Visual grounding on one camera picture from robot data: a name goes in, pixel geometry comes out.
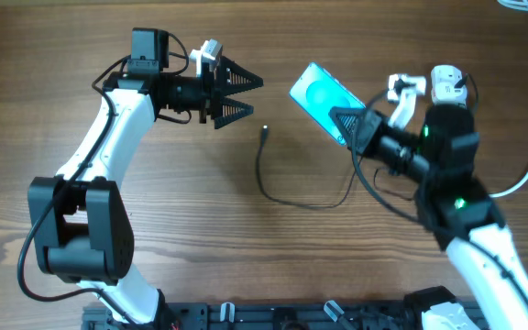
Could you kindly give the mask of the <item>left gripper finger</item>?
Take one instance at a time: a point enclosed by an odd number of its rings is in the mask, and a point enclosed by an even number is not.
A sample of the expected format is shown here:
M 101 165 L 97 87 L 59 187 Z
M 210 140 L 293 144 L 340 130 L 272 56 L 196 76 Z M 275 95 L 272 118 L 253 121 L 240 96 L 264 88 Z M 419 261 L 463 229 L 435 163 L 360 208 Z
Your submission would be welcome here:
M 211 105 L 211 118 L 214 128 L 220 129 L 243 117 L 250 116 L 254 107 L 227 97 L 215 100 Z
M 222 56 L 215 71 L 215 88 L 223 95 L 239 94 L 260 88 L 263 79 Z

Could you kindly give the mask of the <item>teal Galaxy smartphone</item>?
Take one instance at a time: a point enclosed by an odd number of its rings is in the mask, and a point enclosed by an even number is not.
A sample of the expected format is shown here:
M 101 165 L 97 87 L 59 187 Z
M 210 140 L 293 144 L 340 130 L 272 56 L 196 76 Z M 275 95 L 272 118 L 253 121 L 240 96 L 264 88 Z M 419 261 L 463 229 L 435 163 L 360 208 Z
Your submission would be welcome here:
M 362 108 L 364 103 L 353 95 L 329 71 L 310 62 L 289 90 L 291 99 L 302 108 L 337 144 L 346 140 L 329 113 L 334 107 Z

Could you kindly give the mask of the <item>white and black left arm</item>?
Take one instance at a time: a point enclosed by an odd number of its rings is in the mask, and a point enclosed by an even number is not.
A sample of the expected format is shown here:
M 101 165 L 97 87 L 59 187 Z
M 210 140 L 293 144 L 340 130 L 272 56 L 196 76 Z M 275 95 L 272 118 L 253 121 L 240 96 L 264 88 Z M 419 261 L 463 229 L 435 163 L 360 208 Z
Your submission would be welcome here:
M 136 27 L 131 51 L 96 80 L 99 112 L 81 145 L 51 177 L 37 177 L 27 192 L 31 228 L 22 246 L 39 269 L 92 293 L 122 329 L 177 329 L 181 322 L 161 290 L 133 263 L 134 233 L 120 188 L 141 139 L 157 120 L 180 123 L 182 114 L 225 127 L 251 115 L 236 95 L 262 79 L 206 41 L 183 50 L 194 75 L 169 68 L 165 30 Z

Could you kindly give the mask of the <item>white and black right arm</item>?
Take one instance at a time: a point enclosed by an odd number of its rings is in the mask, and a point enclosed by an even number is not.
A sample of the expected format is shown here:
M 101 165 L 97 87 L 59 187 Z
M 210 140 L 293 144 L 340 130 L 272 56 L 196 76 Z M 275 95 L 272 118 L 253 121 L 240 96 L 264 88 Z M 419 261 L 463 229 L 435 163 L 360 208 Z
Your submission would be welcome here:
M 329 116 L 352 157 L 380 160 L 416 182 L 416 213 L 369 193 L 386 209 L 431 232 L 471 290 L 489 327 L 528 329 L 528 275 L 500 208 L 476 176 L 479 133 L 471 111 L 431 106 L 418 134 L 389 126 L 366 106 L 333 107 Z

